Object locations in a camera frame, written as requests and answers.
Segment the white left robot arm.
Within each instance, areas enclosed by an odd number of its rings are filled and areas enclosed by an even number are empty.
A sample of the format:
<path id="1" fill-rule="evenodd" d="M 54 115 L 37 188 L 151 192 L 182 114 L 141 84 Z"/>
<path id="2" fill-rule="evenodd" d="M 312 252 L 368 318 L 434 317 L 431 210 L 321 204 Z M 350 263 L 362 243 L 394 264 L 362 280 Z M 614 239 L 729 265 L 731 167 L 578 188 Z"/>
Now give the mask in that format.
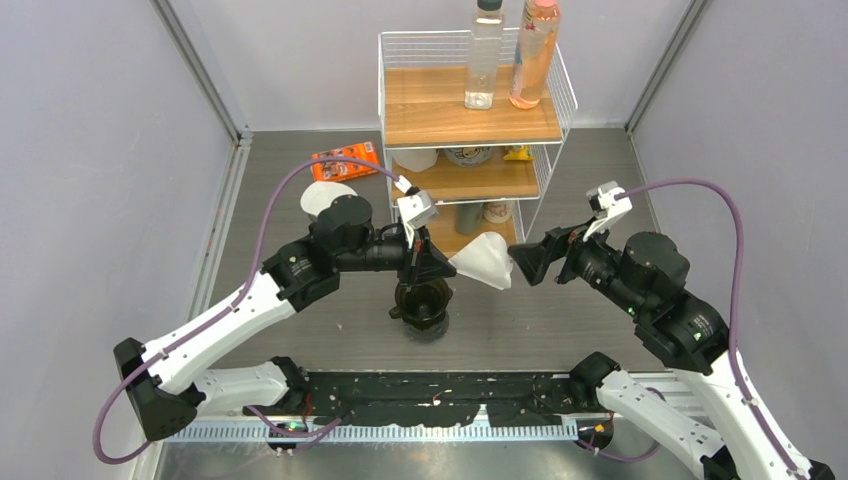
<path id="1" fill-rule="evenodd" d="M 455 276 L 426 225 L 437 213 L 429 195 L 413 189 L 397 200 L 399 222 L 376 230 L 361 196 L 331 200 L 306 236 L 283 245 L 229 297 L 189 323 L 142 343 L 129 337 L 113 355 L 148 441 L 169 438 L 202 411 L 273 405 L 298 412 L 307 398 L 292 365 L 214 371 L 225 354 L 276 322 L 290 318 L 340 287 L 344 272 L 394 271 L 402 289 Z"/>

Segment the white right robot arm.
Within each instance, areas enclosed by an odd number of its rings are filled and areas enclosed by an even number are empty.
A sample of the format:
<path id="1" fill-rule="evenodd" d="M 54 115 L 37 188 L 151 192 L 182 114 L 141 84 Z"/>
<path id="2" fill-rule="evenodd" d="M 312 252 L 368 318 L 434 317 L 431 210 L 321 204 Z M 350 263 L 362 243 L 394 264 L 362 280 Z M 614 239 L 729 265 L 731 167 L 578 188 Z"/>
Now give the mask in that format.
<path id="1" fill-rule="evenodd" d="M 556 228 L 508 254 L 532 286 L 551 263 L 563 262 L 557 283 L 584 280 L 626 312 L 642 345 L 697 397 L 704 426 L 654 396 L 618 363 L 595 352 L 571 371 L 571 397 L 584 410 L 599 407 L 629 419 L 685 463 L 698 479 L 832 479 L 832 469 L 801 454 L 776 433 L 780 455 L 743 396 L 731 363 L 729 328 L 707 302 L 686 290 L 689 261 L 657 232 L 638 232 L 621 250 L 607 234 L 583 236 L 586 226 Z"/>

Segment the dark green dripper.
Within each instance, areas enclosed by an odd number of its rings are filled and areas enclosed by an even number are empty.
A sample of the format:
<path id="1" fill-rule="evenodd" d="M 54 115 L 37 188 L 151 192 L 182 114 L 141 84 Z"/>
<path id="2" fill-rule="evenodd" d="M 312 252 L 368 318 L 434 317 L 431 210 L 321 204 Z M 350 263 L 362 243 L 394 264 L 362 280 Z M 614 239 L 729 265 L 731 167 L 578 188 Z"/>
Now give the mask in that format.
<path id="1" fill-rule="evenodd" d="M 402 322 L 433 322 L 448 316 L 448 305 L 453 290 L 448 283 L 436 280 L 415 286 L 397 285 L 394 306 L 389 310 L 391 319 Z"/>

